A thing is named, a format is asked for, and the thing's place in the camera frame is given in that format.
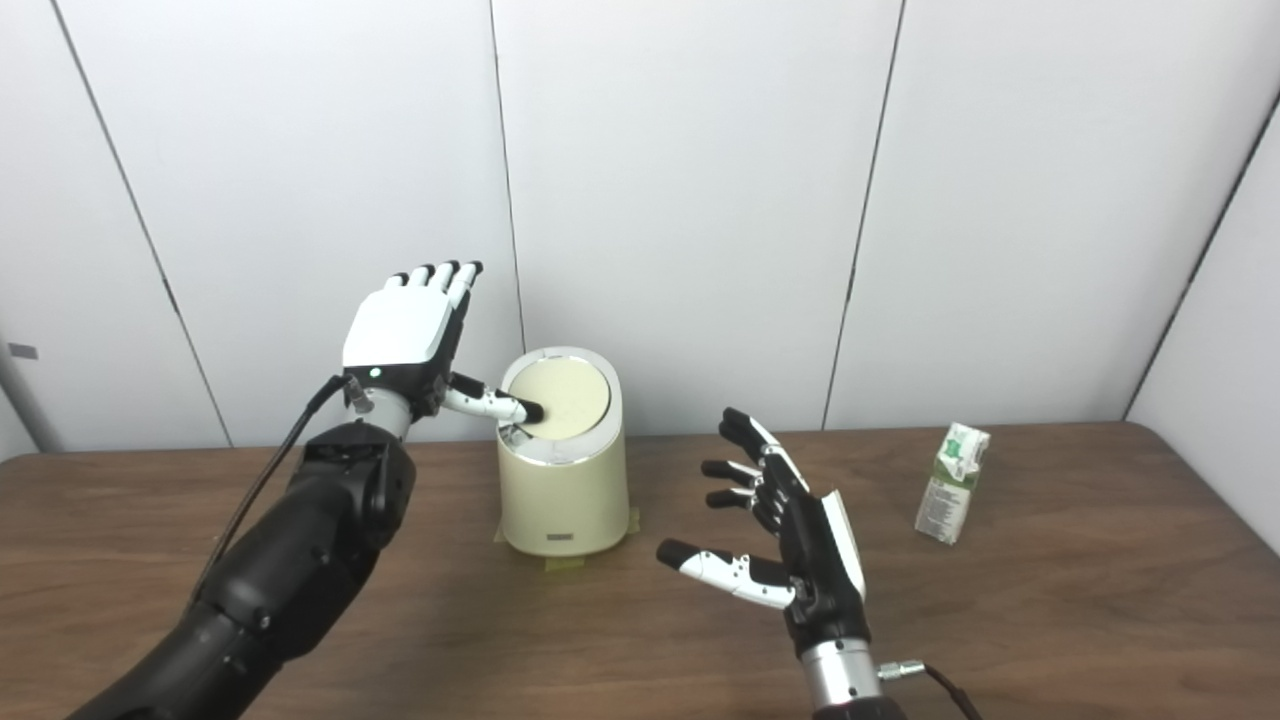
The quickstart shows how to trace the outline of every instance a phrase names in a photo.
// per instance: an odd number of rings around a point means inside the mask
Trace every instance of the robotic finger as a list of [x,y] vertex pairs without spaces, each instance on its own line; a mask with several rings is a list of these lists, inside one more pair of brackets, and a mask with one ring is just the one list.
[[500,389],[493,389],[461,373],[453,373],[449,379],[443,406],[467,415],[513,423],[540,423],[547,414],[541,405],[531,400],[520,400]]
[[791,605],[795,589],[781,562],[724,550],[705,550],[677,539],[658,546],[658,560],[733,597],[774,609]]

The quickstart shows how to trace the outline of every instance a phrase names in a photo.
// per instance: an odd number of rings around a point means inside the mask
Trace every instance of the robotic hand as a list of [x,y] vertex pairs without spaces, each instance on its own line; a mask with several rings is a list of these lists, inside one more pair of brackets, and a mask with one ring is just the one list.
[[791,456],[751,416],[724,410],[721,436],[755,466],[718,460],[703,474],[740,487],[712,492],[709,507],[741,507],[778,538],[782,562],[667,539],[658,560],[736,597],[781,609],[804,666],[815,720],[905,720],[881,694],[863,602],[867,583],[838,491],[815,498]]
[[440,407],[516,423],[536,423],[543,409],[452,372],[480,263],[422,265],[392,275],[360,305],[342,351],[344,372],[364,386],[349,419],[404,438],[408,424]]
[[[365,300],[344,377],[311,398],[251,486],[177,626],[69,720],[238,719],[287,662],[315,650],[399,530],[417,474],[402,446],[410,424],[440,407],[541,419],[536,404],[452,372],[480,269],[424,265]],[[344,384],[346,421],[306,443],[284,493],[228,548],[307,420]]]

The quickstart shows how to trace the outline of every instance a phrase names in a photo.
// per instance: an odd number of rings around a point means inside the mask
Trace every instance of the black cable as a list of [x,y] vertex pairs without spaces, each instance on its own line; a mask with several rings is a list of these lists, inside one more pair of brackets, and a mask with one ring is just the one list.
[[346,375],[333,375],[307,402],[306,409],[302,410],[302,415],[300,415],[297,421],[293,423],[293,428],[289,429],[289,434],[284,437],[284,442],[282,442],[280,447],[275,450],[271,459],[266,461],[266,466],[262,468],[262,471],[259,473],[253,484],[251,484],[248,491],[244,492],[244,497],[241,498],[239,506],[236,507],[234,512],[232,512],[230,520],[227,521],[227,528],[223,530],[223,534],[219,536],[212,552],[209,553],[209,560],[205,561],[205,569],[200,571],[196,587],[191,588],[191,600],[187,602],[187,607],[196,605],[196,601],[200,598],[200,589],[205,585],[205,580],[209,579],[209,571],[212,570],[214,565],[216,565],[218,561],[223,559],[223,555],[227,553],[227,548],[230,547],[232,538],[236,537],[236,530],[238,530],[241,523],[244,521],[244,515],[248,514],[248,509],[253,505],[253,501],[257,500],[262,488],[266,487],[266,482],[271,479],[271,474],[275,473],[276,468],[280,466],[280,462],[284,461],[284,456],[288,455],[289,450],[292,450],[298,442],[298,437],[302,436],[302,430],[306,429],[311,416],[315,415],[316,411],[320,410],[320,407],[328,402],[335,392],[342,389],[342,386],[346,384]]
[[969,701],[969,696],[948,680],[946,675],[940,673],[937,667],[925,665],[924,671],[947,691],[947,694],[951,696],[951,700],[955,701],[960,712],[964,714],[968,720],[982,720],[982,715],[978,712],[978,708],[973,706],[973,702]]

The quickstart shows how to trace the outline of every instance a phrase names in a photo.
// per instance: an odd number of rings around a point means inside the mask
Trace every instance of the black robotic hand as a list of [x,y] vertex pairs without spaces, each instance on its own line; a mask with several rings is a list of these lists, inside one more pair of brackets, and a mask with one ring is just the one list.
[[392,275],[356,313],[342,350],[344,372],[370,391],[403,398],[411,421],[442,407],[517,423],[541,420],[538,404],[453,372],[471,286],[483,270],[480,263],[449,260]]
[[703,462],[704,475],[740,486],[708,493],[707,505],[750,511],[778,538],[782,562],[735,557],[677,539],[662,542],[658,560],[736,597],[783,611],[809,680],[814,717],[904,717],[881,696],[863,610],[867,584],[840,492],[814,497],[777,438],[745,413],[726,409],[719,433],[745,450],[754,466]]

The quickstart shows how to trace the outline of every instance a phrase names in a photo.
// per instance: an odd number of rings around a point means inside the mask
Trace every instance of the white wall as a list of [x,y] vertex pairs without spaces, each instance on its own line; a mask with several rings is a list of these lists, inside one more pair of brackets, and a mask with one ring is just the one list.
[[494,4],[529,345],[608,357],[628,432],[820,424],[897,10]]
[[36,443],[31,441],[31,434],[13,410],[9,396],[0,389],[0,462],[35,451]]
[[909,3],[827,427],[1119,419],[1277,37],[1270,0]]
[[[1280,86],[1265,0],[909,4],[837,341],[897,0],[60,6],[238,445],[454,256],[461,372],[591,347],[634,433],[817,428],[837,345],[828,427],[1119,418]],[[0,113],[37,439],[225,443],[49,5],[0,8]]]
[[1249,165],[1129,419],[1280,551],[1280,122]]
[[522,352],[486,0],[61,6],[236,445],[280,439],[397,270],[483,260],[456,366]]
[[0,4],[0,352],[51,448],[225,446],[49,3]]

